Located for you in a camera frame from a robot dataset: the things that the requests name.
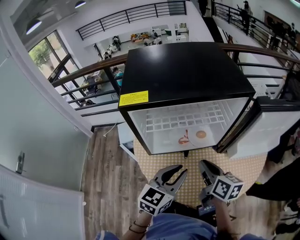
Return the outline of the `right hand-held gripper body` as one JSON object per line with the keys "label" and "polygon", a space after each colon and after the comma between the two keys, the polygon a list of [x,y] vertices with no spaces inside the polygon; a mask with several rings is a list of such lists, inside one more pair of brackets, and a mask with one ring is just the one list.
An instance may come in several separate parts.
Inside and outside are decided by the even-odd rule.
{"label": "right hand-held gripper body", "polygon": [[238,198],[244,182],[233,175],[211,175],[206,172],[202,173],[206,187],[200,193],[200,201],[203,207],[212,205],[213,197],[229,202]]}

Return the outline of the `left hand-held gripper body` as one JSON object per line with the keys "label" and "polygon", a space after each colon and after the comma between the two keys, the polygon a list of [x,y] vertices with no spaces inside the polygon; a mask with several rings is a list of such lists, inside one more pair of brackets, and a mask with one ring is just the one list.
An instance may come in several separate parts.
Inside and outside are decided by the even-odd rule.
{"label": "left hand-held gripper body", "polygon": [[162,185],[157,179],[146,184],[138,197],[138,208],[152,216],[169,208],[175,199],[174,184]]}

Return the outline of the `white plate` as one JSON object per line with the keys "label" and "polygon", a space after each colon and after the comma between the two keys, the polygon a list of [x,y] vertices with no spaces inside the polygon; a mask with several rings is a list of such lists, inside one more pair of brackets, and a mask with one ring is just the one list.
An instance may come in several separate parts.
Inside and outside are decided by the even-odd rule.
{"label": "white plate", "polygon": [[[203,139],[199,139],[196,137],[197,131],[205,131],[207,136]],[[194,126],[188,128],[188,137],[189,141],[198,148],[205,148],[214,145],[214,138],[209,126]]]}

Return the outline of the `red food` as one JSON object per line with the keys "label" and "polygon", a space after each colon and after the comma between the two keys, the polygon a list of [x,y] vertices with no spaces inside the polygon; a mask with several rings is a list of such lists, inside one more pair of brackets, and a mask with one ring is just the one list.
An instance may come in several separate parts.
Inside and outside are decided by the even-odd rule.
{"label": "red food", "polygon": [[183,145],[189,143],[188,130],[185,130],[184,135],[178,140],[178,144]]}

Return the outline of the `black mini fridge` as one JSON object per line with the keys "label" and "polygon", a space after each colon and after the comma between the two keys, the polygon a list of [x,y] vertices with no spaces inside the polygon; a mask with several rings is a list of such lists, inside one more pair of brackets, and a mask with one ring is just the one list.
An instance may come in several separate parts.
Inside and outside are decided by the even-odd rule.
{"label": "black mini fridge", "polygon": [[300,60],[259,47],[187,42],[129,51],[118,109],[149,155],[212,147],[230,159],[264,154],[300,127],[300,100],[269,91],[271,75],[250,69],[282,66],[239,62],[240,53],[292,63]]}

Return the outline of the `person's right forearm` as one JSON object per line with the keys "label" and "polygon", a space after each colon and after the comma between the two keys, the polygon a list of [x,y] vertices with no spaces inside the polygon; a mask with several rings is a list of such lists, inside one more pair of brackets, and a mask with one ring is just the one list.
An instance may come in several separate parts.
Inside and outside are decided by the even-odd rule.
{"label": "person's right forearm", "polygon": [[235,240],[227,203],[212,199],[216,212],[217,240]]}

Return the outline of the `person's left forearm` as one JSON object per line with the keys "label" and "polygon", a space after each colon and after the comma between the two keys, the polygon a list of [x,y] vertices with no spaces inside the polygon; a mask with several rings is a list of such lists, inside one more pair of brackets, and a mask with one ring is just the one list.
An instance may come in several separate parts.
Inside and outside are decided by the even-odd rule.
{"label": "person's left forearm", "polygon": [[[138,216],[136,223],[138,225],[146,226],[148,224],[151,224],[153,216],[145,211],[141,212]],[[142,238],[145,236],[146,233],[137,234],[134,232],[131,232],[129,230],[126,231],[126,233],[121,237],[120,240],[142,240]]]}

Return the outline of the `black device with screen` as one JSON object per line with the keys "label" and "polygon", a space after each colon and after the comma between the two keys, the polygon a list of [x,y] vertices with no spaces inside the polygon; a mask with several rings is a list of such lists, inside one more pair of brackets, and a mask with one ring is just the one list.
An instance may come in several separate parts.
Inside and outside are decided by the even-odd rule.
{"label": "black device with screen", "polygon": [[200,204],[197,206],[198,215],[200,217],[204,216],[213,216],[215,215],[215,206],[211,199],[208,199],[204,202],[204,204]]}

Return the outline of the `black wrist bands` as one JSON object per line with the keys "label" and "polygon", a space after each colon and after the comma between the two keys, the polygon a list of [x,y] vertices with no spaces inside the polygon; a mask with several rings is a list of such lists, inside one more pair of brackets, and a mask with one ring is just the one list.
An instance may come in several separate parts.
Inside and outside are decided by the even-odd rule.
{"label": "black wrist bands", "polygon": [[138,225],[136,221],[134,221],[133,224],[129,226],[128,230],[133,233],[142,234],[142,233],[146,233],[149,226],[150,224],[146,226]]}

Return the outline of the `person's blue shirt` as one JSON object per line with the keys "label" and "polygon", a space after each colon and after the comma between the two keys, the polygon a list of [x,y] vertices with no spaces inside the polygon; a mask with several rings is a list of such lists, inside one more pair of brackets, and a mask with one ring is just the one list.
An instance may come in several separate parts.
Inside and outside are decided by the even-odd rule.
{"label": "person's blue shirt", "polygon": [[[120,240],[102,230],[95,240]],[[199,219],[172,213],[153,216],[142,240],[217,240],[217,228]]]}

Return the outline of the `clear glass plate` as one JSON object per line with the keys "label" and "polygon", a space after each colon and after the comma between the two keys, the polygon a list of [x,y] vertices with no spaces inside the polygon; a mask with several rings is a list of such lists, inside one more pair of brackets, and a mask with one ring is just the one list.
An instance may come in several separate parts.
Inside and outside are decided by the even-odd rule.
{"label": "clear glass plate", "polygon": [[172,129],[169,133],[169,140],[171,145],[178,148],[187,146],[189,143],[183,145],[178,144],[178,140],[184,135],[184,133],[185,129],[183,128]]}

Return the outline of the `white box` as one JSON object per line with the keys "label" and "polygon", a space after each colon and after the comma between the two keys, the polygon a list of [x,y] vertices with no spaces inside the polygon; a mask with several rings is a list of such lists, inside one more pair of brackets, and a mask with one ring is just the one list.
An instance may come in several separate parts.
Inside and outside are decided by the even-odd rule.
{"label": "white box", "polygon": [[118,135],[120,147],[136,162],[138,162],[134,153],[134,134],[126,122],[118,124]]}

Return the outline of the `thin black railing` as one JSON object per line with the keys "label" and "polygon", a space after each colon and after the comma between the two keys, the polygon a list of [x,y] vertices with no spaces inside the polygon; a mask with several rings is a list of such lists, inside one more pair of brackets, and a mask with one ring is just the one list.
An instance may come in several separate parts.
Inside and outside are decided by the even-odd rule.
{"label": "thin black railing", "polygon": [[82,41],[98,33],[112,28],[135,23],[149,18],[164,16],[186,15],[187,8],[184,0],[174,0],[159,3],[151,3],[142,6],[128,8],[105,17],[92,21],[76,30]]}

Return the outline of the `black framed window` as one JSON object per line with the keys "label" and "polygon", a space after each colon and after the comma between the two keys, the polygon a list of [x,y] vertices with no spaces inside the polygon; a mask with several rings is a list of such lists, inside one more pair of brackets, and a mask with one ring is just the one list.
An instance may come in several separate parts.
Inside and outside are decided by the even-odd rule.
{"label": "black framed window", "polygon": [[[50,83],[54,83],[79,69],[56,30],[33,46],[28,53]],[[71,80],[55,89],[66,101],[73,100],[71,106],[77,108],[81,107],[82,103],[76,99],[85,97],[86,94],[83,90],[76,91],[75,89],[81,87],[84,82],[84,78]]]}

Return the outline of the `black railing with wooden rail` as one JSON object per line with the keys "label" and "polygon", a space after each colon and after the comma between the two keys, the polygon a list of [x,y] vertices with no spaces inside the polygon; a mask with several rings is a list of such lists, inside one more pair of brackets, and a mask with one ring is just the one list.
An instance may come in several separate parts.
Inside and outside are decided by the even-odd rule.
{"label": "black railing with wooden rail", "polygon": [[240,70],[240,53],[293,63],[288,73],[300,81],[300,60],[254,46],[215,42],[185,42],[133,49],[75,71],[53,83],[58,87],[99,70],[105,71],[113,92],[125,99],[119,108],[161,107],[230,98],[252,97],[249,75]]}

